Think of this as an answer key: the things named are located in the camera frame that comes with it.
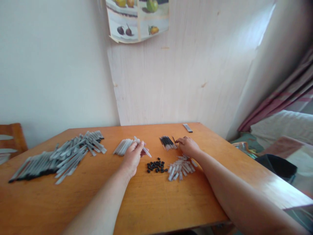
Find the fruit poster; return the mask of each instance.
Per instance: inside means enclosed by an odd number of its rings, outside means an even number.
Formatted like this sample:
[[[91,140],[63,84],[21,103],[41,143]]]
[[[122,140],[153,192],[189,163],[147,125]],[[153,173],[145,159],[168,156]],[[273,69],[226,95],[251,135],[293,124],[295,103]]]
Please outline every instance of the fruit poster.
[[[106,0],[110,37],[136,43],[169,29],[169,0]]]

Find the black trash bag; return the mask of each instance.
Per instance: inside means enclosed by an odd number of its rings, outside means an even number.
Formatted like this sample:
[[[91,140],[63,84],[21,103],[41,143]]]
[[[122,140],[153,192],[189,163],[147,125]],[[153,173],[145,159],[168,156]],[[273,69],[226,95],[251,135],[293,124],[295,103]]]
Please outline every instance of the black trash bag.
[[[298,168],[294,164],[272,154],[265,154],[255,160],[288,183],[292,183],[297,173]]]

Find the wooden chair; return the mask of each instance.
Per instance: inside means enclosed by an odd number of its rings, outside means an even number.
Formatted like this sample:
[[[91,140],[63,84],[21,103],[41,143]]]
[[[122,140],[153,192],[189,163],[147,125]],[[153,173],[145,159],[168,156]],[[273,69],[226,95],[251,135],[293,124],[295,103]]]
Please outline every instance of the wooden chair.
[[[22,126],[20,123],[10,125],[0,125],[0,134],[12,136],[13,139],[0,140],[0,149],[15,149],[17,152],[11,153],[10,158],[13,158],[28,150],[24,138]]]

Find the pink curtain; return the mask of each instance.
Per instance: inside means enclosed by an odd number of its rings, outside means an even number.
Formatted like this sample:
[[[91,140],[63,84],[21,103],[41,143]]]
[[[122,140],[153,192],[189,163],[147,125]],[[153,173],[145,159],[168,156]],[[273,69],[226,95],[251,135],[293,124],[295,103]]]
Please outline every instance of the pink curtain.
[[[238,131],[250,131],[251,125],[283,109],[299,112],[312,100],[313,46],[297,69],[241,124]]]

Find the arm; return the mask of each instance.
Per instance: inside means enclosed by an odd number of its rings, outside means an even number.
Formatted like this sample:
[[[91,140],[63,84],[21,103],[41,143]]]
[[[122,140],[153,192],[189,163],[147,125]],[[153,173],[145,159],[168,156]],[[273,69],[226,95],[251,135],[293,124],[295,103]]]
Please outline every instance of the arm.
[[[244,234],[308,234],[289,215],[260,195],[189,137],[179,138],[181,150],[202,167],[213,192],[234,225]]]
[[[115,221],[129,180],[136,174],[143,141],[134,142],[126,151],[122,164],[85,207],[67,226],[63,234],[113,234]]]

